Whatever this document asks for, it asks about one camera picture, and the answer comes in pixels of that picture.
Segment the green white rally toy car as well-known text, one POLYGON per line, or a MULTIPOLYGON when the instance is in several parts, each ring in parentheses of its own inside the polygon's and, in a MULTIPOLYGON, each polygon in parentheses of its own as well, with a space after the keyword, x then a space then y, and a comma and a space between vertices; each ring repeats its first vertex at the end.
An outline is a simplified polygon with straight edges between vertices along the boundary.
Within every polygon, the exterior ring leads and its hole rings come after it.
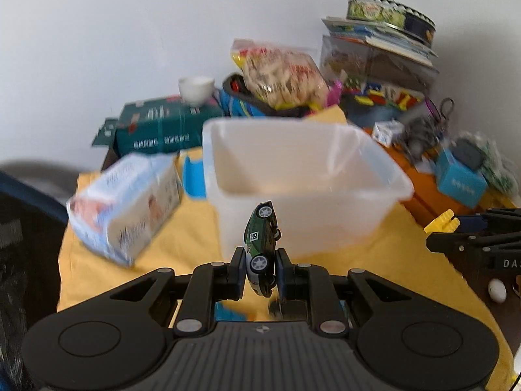
POLYGON ((273 203, 269 200, 254 208, 244 232, 246 272, 254 292, 271 297, 275 286, 275 247, 282 233, 273 203))

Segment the white plastic storage bin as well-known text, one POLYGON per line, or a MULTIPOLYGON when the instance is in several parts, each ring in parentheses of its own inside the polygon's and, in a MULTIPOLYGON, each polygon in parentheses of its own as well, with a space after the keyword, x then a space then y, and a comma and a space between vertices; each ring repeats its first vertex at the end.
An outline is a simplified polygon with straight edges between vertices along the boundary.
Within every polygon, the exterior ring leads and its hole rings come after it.
POLYGON ((414 193, 388 153, 347 123, 214 118, 203 125, 202 156, 225 258, 262 202, 272 202, 279 244, 296 257, 365 239, 414 193))

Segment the small white patterned cube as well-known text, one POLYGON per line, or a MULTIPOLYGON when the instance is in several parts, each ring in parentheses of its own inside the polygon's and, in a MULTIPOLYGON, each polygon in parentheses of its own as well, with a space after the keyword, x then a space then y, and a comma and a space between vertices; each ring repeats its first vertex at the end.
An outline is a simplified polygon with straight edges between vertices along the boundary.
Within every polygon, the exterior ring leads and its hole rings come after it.
POLYGON ((372 139, 384 147, 391 147, 403 131, 404 125, 397 120, 376 122, 372 130, 372 139))

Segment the white ceramic cup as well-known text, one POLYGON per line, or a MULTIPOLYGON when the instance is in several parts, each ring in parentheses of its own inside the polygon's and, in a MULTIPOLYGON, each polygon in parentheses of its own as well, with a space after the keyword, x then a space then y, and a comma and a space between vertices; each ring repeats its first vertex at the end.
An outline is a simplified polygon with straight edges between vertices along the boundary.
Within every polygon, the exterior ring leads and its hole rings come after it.
POLYGON ((215 80, 207 76, 185 77, 178 80, 178 90, 183 101, 199 106, 207 102, 215 89, 215 80))

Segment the black power adapter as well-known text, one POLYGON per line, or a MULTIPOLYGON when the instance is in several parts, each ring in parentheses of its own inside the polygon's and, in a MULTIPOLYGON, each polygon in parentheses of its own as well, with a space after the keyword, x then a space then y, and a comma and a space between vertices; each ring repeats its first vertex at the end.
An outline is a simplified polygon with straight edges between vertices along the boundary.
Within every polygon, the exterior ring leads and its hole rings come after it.
POLYGON ((451 153, 459 163, 472 171, 478 171, 485 161, 485 153, 467 138, 454 141, 451 153))

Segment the round decorated tin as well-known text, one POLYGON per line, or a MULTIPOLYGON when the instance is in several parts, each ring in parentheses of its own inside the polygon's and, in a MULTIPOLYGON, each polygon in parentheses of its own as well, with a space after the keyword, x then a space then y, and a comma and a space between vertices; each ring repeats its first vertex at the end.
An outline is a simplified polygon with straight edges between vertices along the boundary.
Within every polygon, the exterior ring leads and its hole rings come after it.
POLYGON ((378 22, 432 46, 436 25, 427 15, 393 0, 349 0, 346 18, 378 22))

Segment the orange cardboard box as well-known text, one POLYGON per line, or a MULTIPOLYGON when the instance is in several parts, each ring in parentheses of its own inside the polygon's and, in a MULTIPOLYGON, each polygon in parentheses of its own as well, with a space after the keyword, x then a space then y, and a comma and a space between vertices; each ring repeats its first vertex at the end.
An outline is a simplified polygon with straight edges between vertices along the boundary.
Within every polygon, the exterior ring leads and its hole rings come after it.
POLYGON ((451 209, 456 215, 470 215, 482 213, 492 208, 492 200, 489 193, 485 193, 476 208, 468 208, 451 197, 440 193, 437 189, 435 176, 416 171, 405 156, 394 148, 383 147, 388 155, 400 166, 412 181, 414 187, 413 197, 403 202, 405 208, 412 214, 416 222, 426 227, 435 217, 451 209))

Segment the blue card box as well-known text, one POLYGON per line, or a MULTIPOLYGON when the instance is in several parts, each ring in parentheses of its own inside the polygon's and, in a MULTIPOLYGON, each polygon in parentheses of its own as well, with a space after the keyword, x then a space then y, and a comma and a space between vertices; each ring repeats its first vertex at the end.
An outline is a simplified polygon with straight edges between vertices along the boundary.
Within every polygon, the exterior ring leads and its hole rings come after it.
POLYGON ((439 153, 434 172, 438 191, 467 208, 476 208, 487 189, 484 176, 458 162, 449 148, 439 153))

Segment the blue orange toy train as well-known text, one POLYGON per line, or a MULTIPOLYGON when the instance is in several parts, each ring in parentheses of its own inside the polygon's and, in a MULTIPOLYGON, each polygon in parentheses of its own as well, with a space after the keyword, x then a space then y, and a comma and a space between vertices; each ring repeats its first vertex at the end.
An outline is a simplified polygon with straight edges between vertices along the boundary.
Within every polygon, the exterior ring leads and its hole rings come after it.
POLYGON ((224 304, 222 302, 218 302, 215 304, 214 318, 215 321, 247 321, 246 314, 238 310, 235 310, 234 308, 229 307, 227 304, 224 304))

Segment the black white toy car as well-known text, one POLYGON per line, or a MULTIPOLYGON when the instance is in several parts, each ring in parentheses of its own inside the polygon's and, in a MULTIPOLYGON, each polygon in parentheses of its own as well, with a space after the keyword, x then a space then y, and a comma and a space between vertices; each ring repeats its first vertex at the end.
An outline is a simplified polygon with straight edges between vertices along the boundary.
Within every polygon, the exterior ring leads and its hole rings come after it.
POLYGON ((268 304, 269 316, 275 321, 307 320, 306 304, 299 300, 281 300, 276 298, 268 304))

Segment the blue plastic toy piece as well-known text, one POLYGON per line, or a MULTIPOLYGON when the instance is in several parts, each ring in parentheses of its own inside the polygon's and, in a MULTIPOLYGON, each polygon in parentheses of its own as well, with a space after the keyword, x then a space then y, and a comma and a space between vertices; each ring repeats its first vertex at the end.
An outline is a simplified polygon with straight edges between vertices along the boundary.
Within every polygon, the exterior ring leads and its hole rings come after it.
POLYGON ((191 199, 207 199, 204 166, 201 159, 193 161, 189 156, 185 158, 182 183, 185 193, 191 199))

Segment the yellow studded building block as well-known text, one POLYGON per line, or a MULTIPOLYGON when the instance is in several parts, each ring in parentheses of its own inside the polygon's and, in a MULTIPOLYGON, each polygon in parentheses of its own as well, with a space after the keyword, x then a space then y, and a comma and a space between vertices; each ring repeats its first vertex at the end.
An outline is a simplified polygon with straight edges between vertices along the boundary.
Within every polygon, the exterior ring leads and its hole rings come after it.
POLYGON ((452 209, 448 209, 437 216, 431 223, 424 227, 424 232, 428 235, 432 233, 453 233, 460 226, 460 221, 452 209))

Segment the stack of books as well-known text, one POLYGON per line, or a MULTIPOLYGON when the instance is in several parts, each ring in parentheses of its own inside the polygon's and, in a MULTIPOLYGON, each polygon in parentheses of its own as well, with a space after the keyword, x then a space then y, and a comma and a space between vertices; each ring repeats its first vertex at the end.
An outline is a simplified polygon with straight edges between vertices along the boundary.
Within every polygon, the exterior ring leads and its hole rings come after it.
POLYGON ((426 93, 439 71, 434 51, 392 26, 364 20, 326 17, 320 70, 329 81, 373 80, 426 93))

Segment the colourful blocks tray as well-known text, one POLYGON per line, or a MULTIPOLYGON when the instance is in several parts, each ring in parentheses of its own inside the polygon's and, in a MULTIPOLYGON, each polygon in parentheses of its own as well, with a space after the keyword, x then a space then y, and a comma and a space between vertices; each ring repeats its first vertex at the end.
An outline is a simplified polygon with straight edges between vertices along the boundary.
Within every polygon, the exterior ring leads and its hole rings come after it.
POLYGON ((424 102, 423 93, 387 82, 372 82, 359 77, 348 77, 344 91, 362 106, 382 106, 405 112, 424 102))

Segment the green white plastic bag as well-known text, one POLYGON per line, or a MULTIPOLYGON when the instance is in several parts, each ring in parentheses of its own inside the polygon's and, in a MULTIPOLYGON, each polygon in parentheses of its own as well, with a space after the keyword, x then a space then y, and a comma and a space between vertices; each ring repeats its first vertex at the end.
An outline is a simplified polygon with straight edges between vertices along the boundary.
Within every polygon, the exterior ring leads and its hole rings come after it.
POLYGON ((459 138, 467 139, 484 153, 484 162, 480 172, 487 182, 500 193, 514 197, 519 192, 519 177, 516 174, 516 164, 504 156, 496 142, 481 132, 460 132, 459 138))

